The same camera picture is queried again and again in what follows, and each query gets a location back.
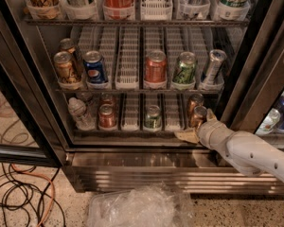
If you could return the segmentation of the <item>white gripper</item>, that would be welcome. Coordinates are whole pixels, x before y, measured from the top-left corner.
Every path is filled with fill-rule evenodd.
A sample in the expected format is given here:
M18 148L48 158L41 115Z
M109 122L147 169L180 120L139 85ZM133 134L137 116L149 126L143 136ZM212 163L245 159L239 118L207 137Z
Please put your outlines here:
M200 143L216 151L225 151L228 138L234 133L228 129L221 121L216 120L217 117L211 109L207 109L206 121L197 132L194 129L184 131L176 131L174 135L182 141L197 144Z

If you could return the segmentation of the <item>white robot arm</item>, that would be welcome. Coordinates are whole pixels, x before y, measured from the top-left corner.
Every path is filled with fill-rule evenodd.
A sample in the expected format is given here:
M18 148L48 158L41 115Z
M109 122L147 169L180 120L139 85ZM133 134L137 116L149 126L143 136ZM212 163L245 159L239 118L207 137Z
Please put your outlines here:
M207 110L207 121L199 129L175 132L175 136L189 143L217 151L239 173L256 177L267 172L284 183L284 152L247 131L232 131Z

